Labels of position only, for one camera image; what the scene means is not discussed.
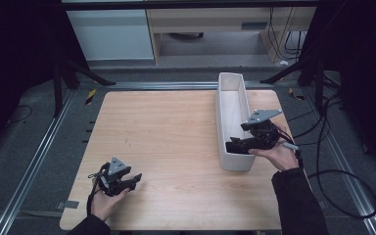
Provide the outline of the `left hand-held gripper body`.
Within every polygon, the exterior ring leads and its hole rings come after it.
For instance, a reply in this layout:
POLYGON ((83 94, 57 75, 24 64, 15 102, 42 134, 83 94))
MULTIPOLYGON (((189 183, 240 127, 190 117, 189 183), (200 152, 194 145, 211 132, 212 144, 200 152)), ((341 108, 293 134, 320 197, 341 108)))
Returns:
POLYGON ((110 197, 116 196, 127 188, 126 183, 119 179, 119 173, 127 166, 116 157, 112 157, 109 163, 101 166, 99 187, 106 195, 110 197))

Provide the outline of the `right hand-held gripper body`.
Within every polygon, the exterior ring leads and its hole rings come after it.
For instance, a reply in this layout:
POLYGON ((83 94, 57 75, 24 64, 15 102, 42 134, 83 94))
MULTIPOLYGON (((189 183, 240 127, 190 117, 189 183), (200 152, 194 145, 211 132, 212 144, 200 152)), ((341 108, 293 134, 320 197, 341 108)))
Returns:
POLYGON ((273 148, 280 138, 276 125, 270 120, 282 114, 281 110, 254 110, 249 118, 241 124, 244 131, 249 132, 257 149, 269 150, 273 148))

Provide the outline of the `white fabric storage box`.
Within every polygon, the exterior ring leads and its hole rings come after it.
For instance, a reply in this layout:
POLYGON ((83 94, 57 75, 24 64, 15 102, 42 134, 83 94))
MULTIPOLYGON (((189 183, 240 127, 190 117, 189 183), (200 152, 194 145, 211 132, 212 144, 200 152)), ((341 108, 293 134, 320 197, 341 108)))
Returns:
POLYGON ((241 127, 250 116, 243 75, 232 72, 219 74, 215 110, 221 168, 234 171, 250 170, 255 160, 253 155, 231 154, 227 153, 225 148, 225 143, 231 141, 230 137, 241 139, 252 137, 241 127))

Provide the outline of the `person's left hand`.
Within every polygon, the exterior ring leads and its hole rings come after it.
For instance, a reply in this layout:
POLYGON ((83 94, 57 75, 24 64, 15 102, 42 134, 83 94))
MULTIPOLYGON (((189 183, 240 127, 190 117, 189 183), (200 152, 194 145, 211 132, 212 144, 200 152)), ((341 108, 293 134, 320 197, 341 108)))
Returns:
POLYGON ((94 194, 90 206, 90 213, 101 220, 106 221, 114 213, 119 202, 125 198, 128 192, 128 189, 124 189, 120 194, 110 197, 102 191, 98 191, 94 194))

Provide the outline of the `person's right hand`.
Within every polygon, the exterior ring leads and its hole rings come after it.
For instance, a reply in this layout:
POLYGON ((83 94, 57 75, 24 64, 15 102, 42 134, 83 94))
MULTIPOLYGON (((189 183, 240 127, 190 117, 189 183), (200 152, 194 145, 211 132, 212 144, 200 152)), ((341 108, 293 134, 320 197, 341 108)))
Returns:
POLYGON ((279 171, 285 171, 299 166, 295 151, 285 146, 286 140, 279 138, 276 145, 269 150, 250 149, 249 153, 270 161, 279 171))

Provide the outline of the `grey tape piece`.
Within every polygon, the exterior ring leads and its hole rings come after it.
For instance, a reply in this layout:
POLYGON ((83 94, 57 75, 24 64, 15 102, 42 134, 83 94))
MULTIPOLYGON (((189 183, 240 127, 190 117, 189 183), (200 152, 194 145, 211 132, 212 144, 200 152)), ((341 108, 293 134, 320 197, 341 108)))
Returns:
POLYGON ((62 209, 76 209, 79 205, 79 202, 77 201, 63 201, 59 202, 57 204, 57 209, 62 210, 62 209))

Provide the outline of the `yellow black tape strip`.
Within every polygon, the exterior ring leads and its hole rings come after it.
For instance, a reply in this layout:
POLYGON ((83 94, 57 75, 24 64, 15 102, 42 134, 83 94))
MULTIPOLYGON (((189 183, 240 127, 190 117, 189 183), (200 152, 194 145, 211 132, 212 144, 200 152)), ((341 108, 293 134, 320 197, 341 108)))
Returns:
POLYGON ((297 95, 297 94, 295 93, 294 89, 291 88, 291 87, 288 88, 288 93, 289 93, 289 95, 291 95, 293 98, 295 98, 295 99, 297 99, 297 100, 302 101, 302 100, 305 100, 305 99, 306 99, 304 95, 297 95))
POLYGON ((85 105, 89 105, 91 104, 95 94, 96 94, 97 90, 96 89, 92 89, 89 91, 88 95, 87 95, 87 98, 85 100, 85 105))

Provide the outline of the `black metal stand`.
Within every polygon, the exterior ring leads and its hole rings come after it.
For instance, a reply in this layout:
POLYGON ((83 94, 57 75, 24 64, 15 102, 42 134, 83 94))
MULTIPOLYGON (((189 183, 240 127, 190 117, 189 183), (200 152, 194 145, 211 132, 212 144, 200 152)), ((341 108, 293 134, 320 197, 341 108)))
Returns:
POLYGON ((65 82, 68 89, 76 89, 79 86, 78 78, 75 75, 77 72, 89 77, 90 79, 103 86, 115 85, 114 82, 102 78, 96 73, 93 73, 90 69, 86 69, 85 67, 82 67, 81 65, 71 60, 57 61, 53 66, 55 118, 61 113, 63 109, 62 81, 65 82))
POLYGON ((300 86, 309 86, 309 84, 312 81, 315 82, 314 104, 315 108, 323 114, 323 87, 325 84, 325 69, 324 63, 320 57, 304 56, 303 58, 299 59, 296 63, 285 68, 284 70, 272 76, 271 78, 262 80, 261 83, 273 84, 294 71, 301 72, 301 75, 298 79, 298 84, 300 86))

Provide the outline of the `dark curtain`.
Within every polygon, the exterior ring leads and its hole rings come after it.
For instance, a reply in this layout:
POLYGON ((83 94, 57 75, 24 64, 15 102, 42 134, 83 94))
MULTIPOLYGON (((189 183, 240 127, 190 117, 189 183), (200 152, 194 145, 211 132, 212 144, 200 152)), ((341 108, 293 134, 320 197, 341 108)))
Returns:
POLYGON ((0 132, 26 89, 52 78, 55 54, 87 62, 62 0, 0 0, 0 132))
POLYGON ((304 51, 342 79, 341 97, 376 154, 376 0, 325 1, 313 15, 304 51))

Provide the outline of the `light wooden desk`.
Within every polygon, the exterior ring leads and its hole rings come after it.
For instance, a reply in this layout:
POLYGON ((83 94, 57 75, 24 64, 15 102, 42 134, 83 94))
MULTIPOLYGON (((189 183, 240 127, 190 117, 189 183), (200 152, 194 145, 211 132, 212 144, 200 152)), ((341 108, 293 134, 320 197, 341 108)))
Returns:
POLYGON ((269 61, 280 59, 290 31, 308 30, 315 7, 147 10, 154 59, 164 33, 258 31, 269 61))

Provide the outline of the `white cabinet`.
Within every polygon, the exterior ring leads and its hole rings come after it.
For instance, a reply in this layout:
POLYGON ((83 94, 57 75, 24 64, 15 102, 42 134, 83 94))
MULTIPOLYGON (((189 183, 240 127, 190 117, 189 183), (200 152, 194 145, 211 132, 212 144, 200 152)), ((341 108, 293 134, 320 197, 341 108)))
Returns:
POLYGON ((68 11, 87 61, 153 60, 144 10, 68 11))

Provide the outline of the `aluminium floor rail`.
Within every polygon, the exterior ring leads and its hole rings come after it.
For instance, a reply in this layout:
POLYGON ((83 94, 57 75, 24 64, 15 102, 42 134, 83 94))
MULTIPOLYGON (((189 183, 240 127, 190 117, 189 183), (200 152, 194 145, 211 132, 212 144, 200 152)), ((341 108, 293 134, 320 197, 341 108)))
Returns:
POLYGON ((317 182, 317 187, 322 194, 324 201, 336 211, 339 211, 344 217, 350 217, 362 221, 365 225, 369 235, 376 235, 376 194, 372 188, 354 172, 349 165, 342 149, 339 147, 337 139, 333 135, 331 126, 328 120, 328 109, 330 102, 336 99, 333 95, 326 100, 323 99, 324 107, 323 114, 315 108, 314 98, 315 94, 304 89, 304 94, 307 101, 314 111, 319 125, 319 134, 316 140, 316 155, 315 155, 315 173, 311 175, 317 182), (322 147, 328 149, 330 161, 335 164, 335 168, 325 168, 321 165, 323 155, 321 154, 322 147), (337 193, 328 194, 325 190, 322 178, 340 177, 345 185, 351 201, 348 204, 341 204, 334 197, 337 193))
POLYGON ((217 81, 206 82, 116 82, 108 85, 109 89, 119 91, 153 91, 153 90, 216 90, 217 81))
POLYGON ((30 161, 23 177, 13 194, 11 200, 0 213, 0 235, 7 235, 14 223, 20 209, 24 203, 26 195, 41 168, 47 153, 52 146, 52 143, 59 131, 59 128, 65 119, 65 116, 70 108, 71 100, 76 93, 75 90, 68 90, 65 97, 62 99, 62 107, 60 112, 52 118, 49 127, 47 128, 44 137, 40 141, 37 150, 35 151, 32 160, 30 161))

